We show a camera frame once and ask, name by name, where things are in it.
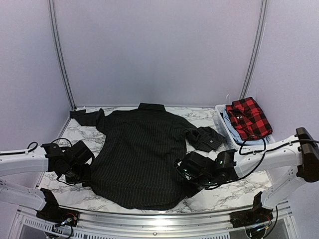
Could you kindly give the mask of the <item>black pinstriped long sleeve shirt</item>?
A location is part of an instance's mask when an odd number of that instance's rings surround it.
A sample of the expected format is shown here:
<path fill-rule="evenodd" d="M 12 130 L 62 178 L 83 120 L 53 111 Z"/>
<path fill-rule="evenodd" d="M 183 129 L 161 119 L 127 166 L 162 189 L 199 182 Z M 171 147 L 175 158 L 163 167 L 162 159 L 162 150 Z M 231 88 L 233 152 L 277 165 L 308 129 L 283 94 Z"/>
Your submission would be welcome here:
<path fill-rule="evenodd" d="M 93 126 L 105 143 L 91 164 L 92 191 L 127 209 L 168 210 L 184 198 L 174 163 L 186 146 L 210 152 L 225 141 L 210 127 L 196 127 L 163 105 L 141 103 L 130 111 L 74 111 L 70 117 Z"/>

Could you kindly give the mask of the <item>white plastic laundry basket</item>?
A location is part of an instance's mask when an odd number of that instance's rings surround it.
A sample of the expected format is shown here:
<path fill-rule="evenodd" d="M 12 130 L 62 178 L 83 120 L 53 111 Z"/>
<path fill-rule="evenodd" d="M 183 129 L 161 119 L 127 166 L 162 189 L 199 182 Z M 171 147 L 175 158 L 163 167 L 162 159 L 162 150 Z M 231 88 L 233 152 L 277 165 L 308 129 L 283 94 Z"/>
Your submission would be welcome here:
<path fill-rule="evenodd" d="M 228 130 L 225 121 L 223 119 L 223 112 L 224 112 L 224 108 L 226 105 L 217 105 L 215 106 L 215 110 L 217 112 L 217 119 L 218 119 L 218 126 L 220 128 L 221 134 L 226 138 L 226 142 L 229 148 L 234 148 L 239 150 L 239 148 L 241 147 L 240 145 L 236 144 L 234 139 L 232 138 L 232 135 L 230 133 L 230 131 Z M 272 135 L 266 136 L 264 138 L 266 144 L 271 144 L 274 143 L 274 139 L 272 137 Z M 257 145 L 244 145 L 244 148 L 252 148 L 252 147 L 256 147 Z"/>

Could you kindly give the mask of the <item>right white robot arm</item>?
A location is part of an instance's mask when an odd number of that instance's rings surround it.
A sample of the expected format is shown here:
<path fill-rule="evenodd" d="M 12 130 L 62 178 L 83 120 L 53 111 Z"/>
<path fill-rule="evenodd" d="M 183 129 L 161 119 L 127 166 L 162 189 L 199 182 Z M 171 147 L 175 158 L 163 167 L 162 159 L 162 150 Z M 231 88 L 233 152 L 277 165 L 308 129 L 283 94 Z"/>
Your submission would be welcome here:
<path fill-rule="evenodd" d="M 218 153 L 214 160 L 191 152 L 175 163 L 180 176 L 196 190 L 213 190 L 254 172 L 285 166 L 289 170 L 276 183 L 255 195 L 252 208 L 230 214 L 234 228 L 271 220 L 274 208 L 283 199 L 300 186 L 319 180 L 318 141 L 299 127 L 295 135 L 280 142 L 229 149 Z"/>

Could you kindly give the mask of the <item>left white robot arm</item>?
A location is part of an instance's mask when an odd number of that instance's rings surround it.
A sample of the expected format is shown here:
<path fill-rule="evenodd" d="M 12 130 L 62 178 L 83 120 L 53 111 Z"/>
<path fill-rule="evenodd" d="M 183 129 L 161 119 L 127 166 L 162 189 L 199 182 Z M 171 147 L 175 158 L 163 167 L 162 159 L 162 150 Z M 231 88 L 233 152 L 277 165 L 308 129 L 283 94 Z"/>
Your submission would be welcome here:
<path fill-rule="evenodd" d="M 71 146 L 36 144 L 34 148 L 4 151 L 0 154 L 1 177 L 25 172 L 54 172 L 65 177 L 69 186 L 91 180 L 88 161 L 94 161 L 93 152 L 83 141 Z M 32 189 L 3 179 L 0 181 L 0 200 L 36 210 L 36 216 L 50 222 L 76 225 L 79 212 L 59 206 L 49 189 Z"/>

